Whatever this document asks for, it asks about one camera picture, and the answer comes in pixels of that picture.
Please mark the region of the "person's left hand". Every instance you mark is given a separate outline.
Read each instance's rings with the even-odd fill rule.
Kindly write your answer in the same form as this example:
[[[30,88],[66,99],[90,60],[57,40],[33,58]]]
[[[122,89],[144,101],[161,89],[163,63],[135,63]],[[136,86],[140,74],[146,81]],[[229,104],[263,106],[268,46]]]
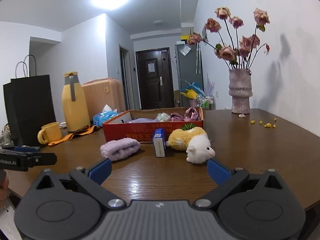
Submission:
[[[1,189],[0,189],[1,206],[3,206],[3,203],[8,196],[8,186],[9,186],[9,178],[8,176],[6,176],[1,183]]]

